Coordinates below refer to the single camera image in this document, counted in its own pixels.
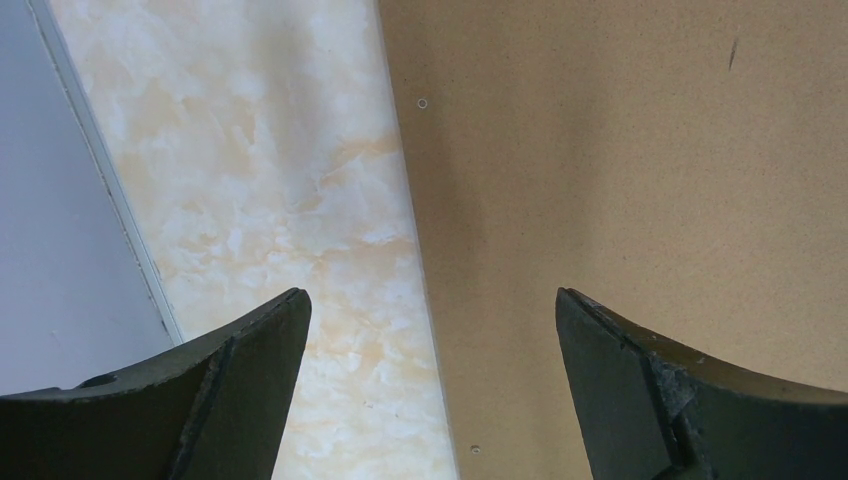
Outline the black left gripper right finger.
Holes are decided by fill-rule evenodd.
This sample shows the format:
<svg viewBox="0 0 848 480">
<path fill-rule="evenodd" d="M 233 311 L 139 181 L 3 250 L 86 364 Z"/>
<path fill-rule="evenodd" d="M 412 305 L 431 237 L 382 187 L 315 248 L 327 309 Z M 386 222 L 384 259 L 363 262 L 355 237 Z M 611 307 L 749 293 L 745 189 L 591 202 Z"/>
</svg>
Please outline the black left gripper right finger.
<svg viewBox="0 0 848 480">
<path fill-rule="evenodd" d="M 843 479 L 845 393 L 722 361 L 560 289 L 556 327 L 596 479 Z"/>
</svg>

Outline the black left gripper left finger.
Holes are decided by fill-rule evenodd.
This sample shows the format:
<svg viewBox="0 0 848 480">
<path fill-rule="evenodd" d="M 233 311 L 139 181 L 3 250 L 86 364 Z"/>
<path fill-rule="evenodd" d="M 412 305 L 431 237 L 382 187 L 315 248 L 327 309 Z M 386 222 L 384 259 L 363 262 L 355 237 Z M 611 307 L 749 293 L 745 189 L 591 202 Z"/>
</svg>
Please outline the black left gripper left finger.
<svg viewBox="0 0 848 480">
<path fill-rule="evenodd" d="M 5 479 L 268 479 L 312 314 L 290 289 L 72 389 L 1 399 Z"/>
</svg>

